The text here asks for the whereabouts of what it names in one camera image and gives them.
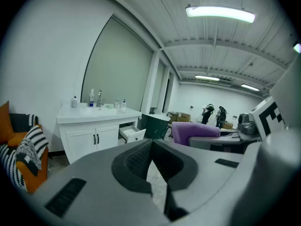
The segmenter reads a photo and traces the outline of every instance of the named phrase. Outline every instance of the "soap bottle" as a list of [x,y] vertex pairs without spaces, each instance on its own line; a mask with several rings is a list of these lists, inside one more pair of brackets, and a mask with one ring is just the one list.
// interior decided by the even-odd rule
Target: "soap bottle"
[[93,107],[94,103],[94,89],[91,89],[90,97],[89,97],[89,106]]
[[116,101],[115,101],[115,105],[114,105],[114,107],[116,108],[116,109],[118,109],[119,108],[119,100],[118,100],[118,98],[116,99]]
[[74,96],[73,100],[72,100],[72,107],[77,107],[77,99],[76,96]]
[[123,102],[121,104],[121,109],[125,109],[126,108],[126,99],[123,99]]

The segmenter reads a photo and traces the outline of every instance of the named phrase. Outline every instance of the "drawer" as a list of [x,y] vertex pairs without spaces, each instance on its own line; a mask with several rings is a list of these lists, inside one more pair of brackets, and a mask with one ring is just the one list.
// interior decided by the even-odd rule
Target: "drawer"
[[139,130],[135,126],[127,126],[119,129],[120,135],[127,143],[143,140],[145,131],[146,129]]

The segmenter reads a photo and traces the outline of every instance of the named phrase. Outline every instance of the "baseboard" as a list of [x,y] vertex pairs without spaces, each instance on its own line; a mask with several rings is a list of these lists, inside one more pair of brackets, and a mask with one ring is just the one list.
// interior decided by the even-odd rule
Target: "baseboard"
[[49,152],[48,157],[54,157],[54,156],[64,156],[66,155],[65,151],[56,151],[56,152]]

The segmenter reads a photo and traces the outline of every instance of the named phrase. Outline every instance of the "floor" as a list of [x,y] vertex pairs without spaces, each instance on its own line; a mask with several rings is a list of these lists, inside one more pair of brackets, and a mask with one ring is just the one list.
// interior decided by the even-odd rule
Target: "floor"
[[[164,139],[167,141],[173,141],[171,137],[169,137],[171,133],[171,129],[169,128]],[[118,145],[124,144],[125,141],[123,139],[118,140]],[[54,174],[58,173],[63,168],[69,165],[67,157],[64,156],[56,156],[52,159],[48,159],[48,178],[52,177]],[[153,201],[155,205],[159,208],[161,212],[164,211],[165,198],[166,198],[166,187],[167,184],[162,178],[160,172],[158,171],[154,162],[151,162],[147,179],[146,179],[152,187],[153,192]]]

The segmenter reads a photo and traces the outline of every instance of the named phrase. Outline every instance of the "purple fabric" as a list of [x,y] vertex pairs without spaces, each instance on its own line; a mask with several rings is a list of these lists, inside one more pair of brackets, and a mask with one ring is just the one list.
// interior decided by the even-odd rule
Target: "purple fabric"
[[192,122],[173,122],[172,132],[174,142],[181,145],[188,145],[190,137],[219,137],[221,135],[218,127]]

